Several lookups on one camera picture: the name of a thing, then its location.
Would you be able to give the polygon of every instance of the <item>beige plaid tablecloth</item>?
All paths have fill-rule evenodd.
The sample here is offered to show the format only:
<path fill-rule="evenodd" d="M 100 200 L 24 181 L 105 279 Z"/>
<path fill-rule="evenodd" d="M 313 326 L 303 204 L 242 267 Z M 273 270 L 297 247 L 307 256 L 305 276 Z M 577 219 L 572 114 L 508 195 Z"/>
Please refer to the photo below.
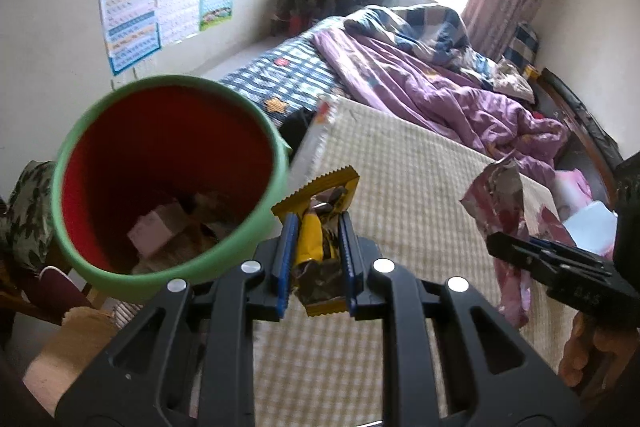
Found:
<path fill-rule="evenodd" d="M 491 160 L 428 130 L 343 98 L 311 176 L 352 165 L 360 174 L 350 214 L 358 235 L 418 277 L 464 276 L 499 301 L 492 259 L 460 198 Z M 523 178 L 526 216 L 535 231 L 549 191 Z M 523 336 L 556 368 L 573 313 L 533 288 Z M 379 321 L 346 313 L 306 317 L 292 297 L 279 324 L 260 324 L 255 343 L 255 412 L 260 427 L 353 427 L 379 420 L 382 398 Z"/>

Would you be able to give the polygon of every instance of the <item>snack wrapper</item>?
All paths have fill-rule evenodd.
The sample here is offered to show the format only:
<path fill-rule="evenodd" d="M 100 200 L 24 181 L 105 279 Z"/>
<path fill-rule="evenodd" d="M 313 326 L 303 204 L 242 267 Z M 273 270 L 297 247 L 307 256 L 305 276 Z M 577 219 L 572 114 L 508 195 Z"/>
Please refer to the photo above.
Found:
<path fill-rule="evenodd" d="M 310 317 L 347 311 L 337 222 L 349 208 L 359 179 L 353 167 L 345 167 L 316 178 L 272 208 L 282 222 L 290 212 L 301 219 L 290 276 Z"/>
<path fill-rule="evenodd" d="M 504 232 L 523 241 L 529 240 L 522 181 L 518 164 L 511 155 L 488 165 L 471 183 L 460 203 L 476 220 L 485 239 L 492 233 Z M 575 246 L 564 225 L 546 206 L 538 213 L 537 237 Z M 498 311 L 512 326 L 521 328 L 529 322 L 531 275 L 495 258 L 494 269 L 500 286 Z"/>

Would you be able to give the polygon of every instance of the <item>bed sheet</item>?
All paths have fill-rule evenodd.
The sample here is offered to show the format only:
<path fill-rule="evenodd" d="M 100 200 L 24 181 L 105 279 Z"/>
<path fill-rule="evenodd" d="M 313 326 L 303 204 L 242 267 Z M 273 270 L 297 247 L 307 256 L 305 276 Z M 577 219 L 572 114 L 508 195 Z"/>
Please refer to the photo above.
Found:
<path fill-rule="evenodd" d="M 324 134 L 319 153 L 298 170 L 306 178 L 348 164 L 359 172 L 350 208 L 358 235 L 376 241 L 386 257 L 422 279 L 444 282 L 462 275 L 489 302 L 499 302 L 492 258 L 459 203 L 490 158 L 343 98 L 335 102 L 335 120 Z M 527 223 L 535 233 L 540 206 L 556 208 L 545 187 L 526 177 L 523 186 Z M 531 320 L 521 333 L 554 369 L 573 315 L 534 283 Z M 381 417 L 377 321 L 355 322 L 344 313 L 308 318 L 291 298 L 282 322 L 260 324 L 254 370 L 258 426 L 353 427 Z M 440 376 L 436 381 L 442 388 Z"/>
<path fill-rule="evenodd" d="M 341 26 L 342 20 L 328 17 L 218 82 L 258 105 L 276 127 L 301 107 L 313 110 L 322 94 L 348 97 L 335 71 L 312 44 L 315 33 Z"/>

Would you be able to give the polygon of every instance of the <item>blue plaid comforter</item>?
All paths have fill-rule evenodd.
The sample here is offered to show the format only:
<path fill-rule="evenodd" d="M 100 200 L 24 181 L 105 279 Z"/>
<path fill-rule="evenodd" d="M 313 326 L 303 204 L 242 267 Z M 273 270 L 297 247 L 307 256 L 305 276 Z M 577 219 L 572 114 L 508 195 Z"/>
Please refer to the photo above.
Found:
<path fill-rule="evenodd" d="M 344 29 L 386 42 L 423 62 L 456 73 L 473 70 L 488 80 L 495 66 L 472 49 L 458 12 L 436 3 L 409 8 L 367 6 L 349 15 Z"/>
<path fill-rule="evenodd" d="M 228 74 L 219 80 L 220 84 L 252 100 L 277 127 L 301 107 L 314 110 L 321 94 L 348 97 L 335 71 L 311 42 L 316 32 L 341 25 L 342 21 L 342 17 L 324 19 Z"/>

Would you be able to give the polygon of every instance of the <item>human hand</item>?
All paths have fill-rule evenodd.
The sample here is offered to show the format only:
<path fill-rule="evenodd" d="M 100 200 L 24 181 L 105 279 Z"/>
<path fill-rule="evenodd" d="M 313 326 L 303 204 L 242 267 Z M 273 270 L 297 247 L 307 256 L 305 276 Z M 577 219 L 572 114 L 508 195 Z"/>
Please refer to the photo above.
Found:
<path fill-rule="evenodd" d="M 568 387 L 577 386 L 582 380 L 583 369 L 589 362 L 589 352 L 592 347 L 595 347 L 603 353 L 611 353 L 613 355 L 612 363 L 603 382 L 603 389 L 611 387 L 615 385 L 640 344 L 638 330 L 633 328 L 617 330 L 597 327 L 593 336 L 587 330 L 587 316 L 578 313 L 574 317 L 571 337 L 564 344 L 564 353 L 558 367 L 558 376 Z"/>

